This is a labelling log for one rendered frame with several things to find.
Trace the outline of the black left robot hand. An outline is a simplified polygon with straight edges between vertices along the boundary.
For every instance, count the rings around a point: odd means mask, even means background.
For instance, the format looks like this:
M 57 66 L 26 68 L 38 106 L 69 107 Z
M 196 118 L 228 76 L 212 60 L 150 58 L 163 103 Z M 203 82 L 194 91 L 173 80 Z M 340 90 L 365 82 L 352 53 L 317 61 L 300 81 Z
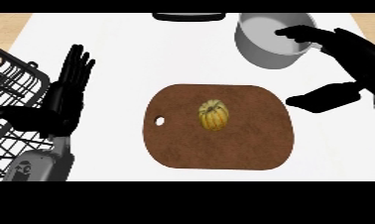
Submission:
M 21 132 L 39 132 L 41 138 L 69 137 L 76 131 L 85 109 L 95 60 L 83 45 L 73 45 L 64 62 L 60 79 L 52 83 L 41 108 L 0 107 L 0 119 Z

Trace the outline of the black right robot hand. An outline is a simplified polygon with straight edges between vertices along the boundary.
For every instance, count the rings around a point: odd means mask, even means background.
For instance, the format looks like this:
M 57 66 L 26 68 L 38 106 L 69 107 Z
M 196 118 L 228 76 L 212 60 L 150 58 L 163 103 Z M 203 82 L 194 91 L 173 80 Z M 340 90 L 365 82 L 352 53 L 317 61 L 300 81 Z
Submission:
M 342 28 L 333 32 L 309 26 L 293 26 L 277 30 L 297 43 L 318 43 L 321 51 L 339 62 L 354 81 L 330 83 L 309 93 L 286 100 L 289 106 L 312 113 L 323 113 L 361 100 L 367 89 L 375 95 L 375 44 Z

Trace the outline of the grey metal pot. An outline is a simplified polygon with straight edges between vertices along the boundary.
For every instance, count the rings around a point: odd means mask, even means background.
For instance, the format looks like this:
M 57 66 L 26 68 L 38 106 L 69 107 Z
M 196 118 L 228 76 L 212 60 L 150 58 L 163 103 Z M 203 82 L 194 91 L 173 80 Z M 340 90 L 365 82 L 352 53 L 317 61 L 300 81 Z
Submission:
M 308 13 L 243 13 L 235 33 L 238 51 L 247 61 L 266 69 L 290 67 L 318 43 L 297 43 L 277 30 L 293 26 L 317 27 Z

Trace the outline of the yellow striped squash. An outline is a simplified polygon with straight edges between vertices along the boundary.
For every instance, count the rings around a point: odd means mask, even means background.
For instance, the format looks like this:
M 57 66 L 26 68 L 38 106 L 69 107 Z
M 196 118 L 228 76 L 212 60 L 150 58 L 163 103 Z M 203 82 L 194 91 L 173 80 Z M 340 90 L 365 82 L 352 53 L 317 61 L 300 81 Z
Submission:
M 221 131 L 230 123 L 230 109 L 219 99 L 210 99 L 199 109 L 201 126 L 209 131 Z

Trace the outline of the brown wooden cutting board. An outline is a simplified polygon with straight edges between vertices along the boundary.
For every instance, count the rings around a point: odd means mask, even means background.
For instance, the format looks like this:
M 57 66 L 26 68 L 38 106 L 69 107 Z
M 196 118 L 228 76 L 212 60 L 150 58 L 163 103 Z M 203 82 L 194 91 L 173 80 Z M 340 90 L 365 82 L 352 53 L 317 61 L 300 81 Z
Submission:
M 230 119 L 203 126 L 201 105 L 219 100 Z M 144 141 L 154 159 L 170 168 L 278 168 L 294 133 L 287 109 L 266 89 L 252 85 L 175 84 L 154 95 L 144 117 Z

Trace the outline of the black rounded appliance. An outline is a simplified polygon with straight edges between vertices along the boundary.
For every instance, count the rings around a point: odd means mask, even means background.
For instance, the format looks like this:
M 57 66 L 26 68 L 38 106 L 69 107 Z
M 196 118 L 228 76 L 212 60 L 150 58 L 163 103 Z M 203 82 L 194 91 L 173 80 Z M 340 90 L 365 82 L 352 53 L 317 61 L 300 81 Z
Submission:
M 210 22 L 221 21 L 227 17 L 227 13 L 219 14 L 165 14 L 165 13 L 153 13 L 153 17 L 160 21 L 172 21 L 172 22 Z

